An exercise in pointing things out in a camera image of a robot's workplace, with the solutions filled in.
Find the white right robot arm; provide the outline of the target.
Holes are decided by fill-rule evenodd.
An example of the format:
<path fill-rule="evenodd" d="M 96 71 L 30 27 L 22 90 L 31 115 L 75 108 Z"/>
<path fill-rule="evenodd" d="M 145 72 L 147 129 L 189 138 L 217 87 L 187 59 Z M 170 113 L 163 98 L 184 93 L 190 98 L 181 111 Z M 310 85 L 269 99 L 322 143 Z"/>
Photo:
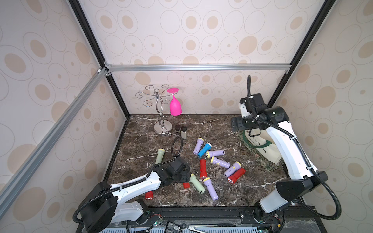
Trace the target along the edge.
<path fill-rule="evenodd" d="M 264 108 L 260 111 L 240 105 L 241 116 L 231 119 L 233 132 L 260 129 L 266 131 L 277 146 L 288 171 L 289 178 L 276 184 L 275 190 L 258 202 L 262 214 L 269 214 L 301 197 L 319 185 L 320 180 L 312 162 L 306 162 L 298 146 L 289 117 L 282 107 Z"/>

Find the green flashlight yellow rim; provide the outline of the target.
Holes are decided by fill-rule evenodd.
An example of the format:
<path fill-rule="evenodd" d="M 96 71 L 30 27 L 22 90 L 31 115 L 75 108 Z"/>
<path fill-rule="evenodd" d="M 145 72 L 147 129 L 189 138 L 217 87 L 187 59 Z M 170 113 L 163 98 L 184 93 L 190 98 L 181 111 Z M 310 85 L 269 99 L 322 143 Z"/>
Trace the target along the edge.
<path fill-rule="evenodd" d="M 194 187 L 197 189 L 200 195 L 202 195 L 206 189 L 204 186 L 201 184 L 201 182 L 196 178 L 195 174 L 190 175 L 190 182 L 194 185 Z"/>

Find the cream tote bag green handles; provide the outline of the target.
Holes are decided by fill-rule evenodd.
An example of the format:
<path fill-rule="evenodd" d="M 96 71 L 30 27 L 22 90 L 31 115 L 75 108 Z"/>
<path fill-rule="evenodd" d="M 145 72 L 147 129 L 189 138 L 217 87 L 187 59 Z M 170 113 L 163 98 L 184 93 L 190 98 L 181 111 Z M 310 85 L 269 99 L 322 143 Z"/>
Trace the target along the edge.
<path fill-rule="evenodd" d="M 258 163 L 266 170 L 273 171 L 280 168 L 284 161 L 278 147 L 266 131 L 259 132 L 259 129 L 253 129 L 249 136 L 249 130 L 241 131 L 239 137 L 245 147 L 254 154 Z"/>

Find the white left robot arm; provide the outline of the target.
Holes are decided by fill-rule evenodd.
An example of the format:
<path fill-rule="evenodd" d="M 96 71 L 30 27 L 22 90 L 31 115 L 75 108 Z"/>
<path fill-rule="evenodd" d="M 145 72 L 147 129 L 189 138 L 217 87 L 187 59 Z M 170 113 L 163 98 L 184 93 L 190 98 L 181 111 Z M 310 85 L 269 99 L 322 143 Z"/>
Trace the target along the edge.
<path fill-rule="evenodd" d="M 135 179 L 116 184 L 98 183 L 74 212 L 72 220 L 88 233 L 98 233 L 112 223 L 146 218 L 148 207 L 132 199 L 174 183 L 190 181 L 190 167 L 181 157 L 154 165 Z"/>

